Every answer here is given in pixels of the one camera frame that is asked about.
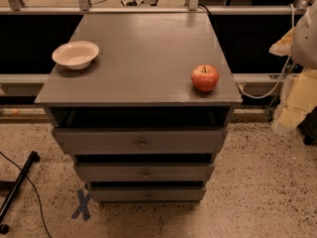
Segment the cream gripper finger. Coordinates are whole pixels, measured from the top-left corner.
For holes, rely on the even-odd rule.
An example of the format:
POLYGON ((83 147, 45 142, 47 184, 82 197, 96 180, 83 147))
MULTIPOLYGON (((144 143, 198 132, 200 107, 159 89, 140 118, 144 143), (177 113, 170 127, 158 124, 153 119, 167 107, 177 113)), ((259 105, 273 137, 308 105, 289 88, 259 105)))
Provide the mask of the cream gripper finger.
POLYGON ((289 75, 280 92, 271 129, 278 134, 293 131, 317 107, 317 70, 304 68, 289 75))
POLYGON ((291 44, 293 39, 293 30, 290 29, 279 41, 274 43, 269 52, 272 55, 283 57, 291 55, 291 44))

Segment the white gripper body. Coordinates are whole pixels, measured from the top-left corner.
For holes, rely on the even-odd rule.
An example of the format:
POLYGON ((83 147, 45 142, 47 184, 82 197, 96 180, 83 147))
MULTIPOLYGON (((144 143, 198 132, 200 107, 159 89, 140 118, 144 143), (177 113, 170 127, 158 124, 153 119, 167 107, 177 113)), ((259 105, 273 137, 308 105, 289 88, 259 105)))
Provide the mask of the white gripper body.
POLYGON ((291 56, 303 67, 317 68, 317 1, 306 10, 295 26, 291 56))

